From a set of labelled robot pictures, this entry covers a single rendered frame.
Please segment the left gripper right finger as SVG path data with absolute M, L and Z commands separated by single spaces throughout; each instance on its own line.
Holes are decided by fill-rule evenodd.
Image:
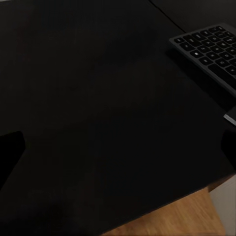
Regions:
M 220 147 L 236 170 L 236 133 L 224 131 Z

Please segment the keyboard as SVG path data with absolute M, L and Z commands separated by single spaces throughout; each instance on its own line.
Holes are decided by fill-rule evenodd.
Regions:
M 169 44 L 236 97 L 236 29 L 226 23 L 172 37 Z

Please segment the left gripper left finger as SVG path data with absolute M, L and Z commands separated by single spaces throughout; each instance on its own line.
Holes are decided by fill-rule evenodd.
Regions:
M 21 131 L 0 136 L 0 190 L 26 149 Z

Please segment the notebook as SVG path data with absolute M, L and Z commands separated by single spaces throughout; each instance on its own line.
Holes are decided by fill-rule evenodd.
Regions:
M 236 106 L 224 115 L 224 118 L 236 126 Z

